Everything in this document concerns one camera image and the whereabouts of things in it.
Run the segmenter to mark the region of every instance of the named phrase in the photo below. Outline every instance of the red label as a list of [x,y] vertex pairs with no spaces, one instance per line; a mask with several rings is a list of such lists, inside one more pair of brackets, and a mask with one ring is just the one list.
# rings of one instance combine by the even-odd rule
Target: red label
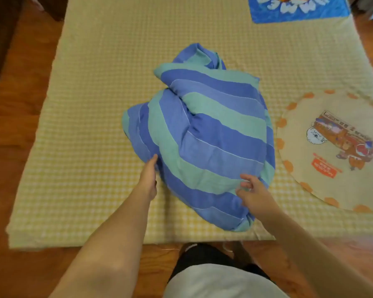
[[327,163],[322,162],[321,160],[315,158],[312,161],[312,166],[315,167],[317,171],[319,171],[321,174],[330,177],[334,179],[334,177],[337,174],[337,170],[335,170],[333,167],[329,166]]

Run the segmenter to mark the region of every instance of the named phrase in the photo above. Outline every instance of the gray t-shirt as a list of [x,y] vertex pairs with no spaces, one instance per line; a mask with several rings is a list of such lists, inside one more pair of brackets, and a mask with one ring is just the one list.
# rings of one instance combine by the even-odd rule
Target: gray t-shirt
[[204,264],[191,266],[175,275],[164,298],[285,298],[268,279],[234,267]]

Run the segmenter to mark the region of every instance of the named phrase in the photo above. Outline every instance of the bundled cloth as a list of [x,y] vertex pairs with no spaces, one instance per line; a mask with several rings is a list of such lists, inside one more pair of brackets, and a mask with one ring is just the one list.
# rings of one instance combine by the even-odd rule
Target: bundled cloth
[[240,174],[268,187],[274,135],[259,79],[226,70],[217,53],[192,44],[154,74],[167,89],[131,107],[123,130],[144,162],[158,154],[174,195],[224,230],[245,231],[254,217],[235,195]]

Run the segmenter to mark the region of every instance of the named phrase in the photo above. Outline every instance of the black pants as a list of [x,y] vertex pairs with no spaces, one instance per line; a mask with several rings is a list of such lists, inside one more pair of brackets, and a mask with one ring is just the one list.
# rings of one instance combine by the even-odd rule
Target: black pants
[[[213,263],[215,265],[229,266],[238,268],[237,263],[228,255],[222,253],[215,247],[199,243],[196,246],[189,248],[184,252],[177,261],[175,268],[170,276],[169,281],[178,273],[182,272],[190,266],[203,265],[205,263]],[[250,263],[241,270],[257,274],[271,280],[263,270],[255,263]]]

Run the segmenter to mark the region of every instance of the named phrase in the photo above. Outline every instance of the round mat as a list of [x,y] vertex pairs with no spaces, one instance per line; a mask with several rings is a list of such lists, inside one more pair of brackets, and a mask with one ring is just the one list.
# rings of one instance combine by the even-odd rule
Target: round mat
[[309,92],[277,126],[285,168],[303,188],[335,207],[373,211],[373,100]]

